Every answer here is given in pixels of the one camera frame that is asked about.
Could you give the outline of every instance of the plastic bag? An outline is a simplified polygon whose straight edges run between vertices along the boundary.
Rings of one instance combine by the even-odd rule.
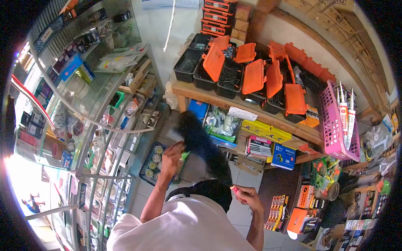
[[[389,170],[393,168],[397,164],[397,158],[396,158],[396,153],[398,151],[393,152],[390,156],[383,158],[382,161],[379,164],[379,171],[381,172],[381,175],[384,176]]]
[[[293,74],[295,75],[295,83],[301,85],[305,89],[302,79],[300,78],[300,73],[302,73],[298,66],[293,67]]]
[[[366,158],[368,161],[378,159],[394,141],[392,133],[383,122],[367,131],[362,139],[363,149],[366,152]]]
[[[226,115],[226,112],[222,111],[217,106],[212,106],[212,110],[207,114],[207,132],[220,139],[234,142],[236,139],[234,132],[239,125],[239,118]]]

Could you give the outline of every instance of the wooden beam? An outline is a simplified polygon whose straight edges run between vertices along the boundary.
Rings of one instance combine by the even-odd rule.
[[[289,13],[286,13],[279,9],[274,9],[272,12],[270,12],[270,14],[288,22],[289,24],[303,31],[305,34],[309,35],[312,39],[314,39],[317,43],[319,43],[322,47],[324,47],[329,53],[331,53],[335,57],[335,59],[345,68],[345,70],[352,76],[357,86],[361,89],[364,97],[367,99],[370,107],[373,109],[373,115],[380,120],[382,119],[380,113],[375,109],[374,102],[369,92],[367,91],[366,87],[364,86],[363,82],[360,80],[359,76],[352,69],[352,67],[345,60],[345,58],[343,58],[342,55],[330,43],[328,43],[327,40],[325,40],[322,36],[320,36],[315,30],[307,26],[299,19],[290,15]]]
[[[309,141],[324,148],[324,139],[323,133],[321,131],[321,126],[317,127],[317,129],[314,129],[300,123],[294,124],[286,120],[283,117],[282,113],[278,113],[275,115],[265,113],[261,110],[260,106],[246,103],[241,100],[239,96],[236,96],[234,99],[226,99],[218,96],[214,91],[205,91],[202,89],[198,89],[192,83],[177,81],[172,89],[173,94],[178,95],[177,98],[179,100],[180,111],[182,111],[182,107],[183,109],[185,109],[184,105],[182,105],[182,107],[180,106],[180,104],[185,102],[184,97],[192,98],[201,102],[222,107],[224,109],[230,109],[231,106],[237,107],[239,109],[258,115],[258,121],[274,126],[288,133],[294,134],[302,139],[305,139],[306,141]]]
[[[369,107],[366,110],[356,114],[356,120],[359,121],[359,120],[369,116],[370,114],[373,114],[373,109],[371,107]]]
[[[304,163],[304,162],[307,162],[307,161],[312,161],[312,160],[323,158],[323,157],[326,157],[326,156],[328,156],[328,154],[318,153],[318,154],[310,155],[310,154],[306,153],[306,154],[303,154],[303,155],[296,156],[295,164],[300,164],[300,163]]]

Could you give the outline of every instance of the white rope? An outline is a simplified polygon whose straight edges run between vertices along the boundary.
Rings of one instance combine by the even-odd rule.
[[[168,42],[169,42],[170,32],[172,30],[172,24],[173,24],[173,19],[174,19],[174,10],[175,9],[176,9],[176,0],[173,0],[172,18],[170,19],[168,37],[166,38],[166,44],[165,44],[165,47],[163,48],[163,52],[166,52],[166,49],[168,48]]]
[[[36,64],[38,65],[39,70],[41,71],[43,78],[45,79],[47,85],[50,87],[50,89],[52,89],[53,94],[56,95],[60,101],[67,106],[71,111],[75,112],[77,114],[78,117],[82,117],[84,120],[91,122],[94,125],[97,125],[99,127],[105,128],[106,130],[115,132],[115,133],[143,133],[143,132],[148,132],[148,131],[152,131],[154,128],[147,128],[147,129],[142,129],[142,130],[134,130],[134,131],[128,131],[128,130],[119,130],[119,129],[114,129],[111,127],[106,127],[104,125],[102,125],[101,123],[97,122],[97,121],[93,121],[92,119],[90,119],[89,117],[83,115],[80,111],[78,111],[77,109],[75,109],[74,106],[72,106],[64,97],[63,95],[61,95],[56,86],[54,85],[53,81],[51,80],[51,78],[49,77],[49,75],[46,73],[45,69],[42,67],[42,65],[39,62],[39,58],[38,58],[38,54],[37,51],[33,45],[33,41],[32,39],[30,39],[30,37],[28,36],[28,42],[31,45],[31,54],[33,56],[33,58],[35,59]]]

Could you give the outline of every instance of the black plastic bin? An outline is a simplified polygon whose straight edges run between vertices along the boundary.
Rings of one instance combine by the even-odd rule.
[[[303,115],[300,115],[300,114],[288,114],[286,116],[285,112],[284,112],[283,116],[285,117],[286,120],[289,120],[290,122],[293,122],[295,124],[307,119],[306,114],[303,114]]]
[[[216,86],[216,82],[214,82],[207,71],[205,71],[203,67],[203,62],[204,59],[201,59],[198,62],[198,65],[195,68],[194,71],[194,85],[197,88],[206,90],[206,91],[212,91],[214,87]]]
[[[209,40],[211,39],[211,35],[205,34],[195,34],[195,37],[191,41],[189,48],[204,51],[208,47]]]
[[[261,109],[271,114],[283,112],[286,108],[285,90],[282,87],[272,98],[267,98],[261,105]]]
[[[173,67],[173,71],[176,74],[177,80],[184,82],[193,82],[193,74],[197,63],[202,57],[203,51],[196,49],[187,49],[183,55],[181,55],[177,64]]]
[[[219,96],[234,99],[240,92],[243,84],[244,67],[230,59],[225,59],[221,75],[215,86],[215,92]]]
[[[240,93],[240,98],[247,103],[260,105],[267,98],[267,90],[264,88],[249,94]]]

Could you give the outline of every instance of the yellow box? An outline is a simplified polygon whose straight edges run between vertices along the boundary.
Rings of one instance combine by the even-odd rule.
[[[292,138],[292,134],[260,121],[243,120],[242,129],[277,143],[283,143]]]

